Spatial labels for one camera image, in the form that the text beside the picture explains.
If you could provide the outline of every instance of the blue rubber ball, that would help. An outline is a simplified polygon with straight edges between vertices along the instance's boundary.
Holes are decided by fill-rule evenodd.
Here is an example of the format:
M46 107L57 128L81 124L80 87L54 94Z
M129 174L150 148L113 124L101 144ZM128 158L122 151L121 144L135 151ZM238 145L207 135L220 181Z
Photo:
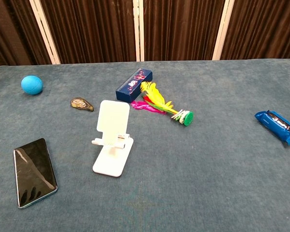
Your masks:
M25 93L35 95L43 90L43 82L39 77L29 75L22 79L21 87Z

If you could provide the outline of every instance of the smartphone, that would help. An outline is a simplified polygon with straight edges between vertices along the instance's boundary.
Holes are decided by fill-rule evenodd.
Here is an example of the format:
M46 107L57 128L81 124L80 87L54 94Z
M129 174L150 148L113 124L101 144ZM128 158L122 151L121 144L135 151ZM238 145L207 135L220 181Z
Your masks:
M14 149L18 207L25 208L58 190L44 138Z

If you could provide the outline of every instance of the white phone stand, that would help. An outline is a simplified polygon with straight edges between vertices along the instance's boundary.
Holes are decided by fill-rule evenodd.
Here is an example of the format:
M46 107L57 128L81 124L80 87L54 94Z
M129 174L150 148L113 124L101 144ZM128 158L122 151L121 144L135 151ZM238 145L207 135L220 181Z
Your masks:
M101 102L96 129L103 132L101 139L92 140L92 144L102 145L93 171L100 174L119 177L129 156L133 139L126 134L130 105L125 102Z

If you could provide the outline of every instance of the stand base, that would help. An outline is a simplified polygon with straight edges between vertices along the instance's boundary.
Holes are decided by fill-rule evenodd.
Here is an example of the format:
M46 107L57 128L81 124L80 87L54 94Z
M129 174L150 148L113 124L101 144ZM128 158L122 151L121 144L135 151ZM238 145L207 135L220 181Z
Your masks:
M92 168L95 173L114 177L121 176L134 140L132 138L125 140L120 138L119 142L122 141L125 141L123 149L103 146Z

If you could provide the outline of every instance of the brown curtain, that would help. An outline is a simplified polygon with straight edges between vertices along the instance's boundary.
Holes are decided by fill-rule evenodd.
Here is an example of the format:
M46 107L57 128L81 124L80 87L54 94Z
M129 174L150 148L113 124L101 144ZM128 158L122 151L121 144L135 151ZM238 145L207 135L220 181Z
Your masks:
M144 0L145 60L212 59L224 0Z
M290 58L290 0L236 0L221 59Z
M0 0L0 65L51 64L29 0Z
M61 63L135 61L132 0L41 0Z

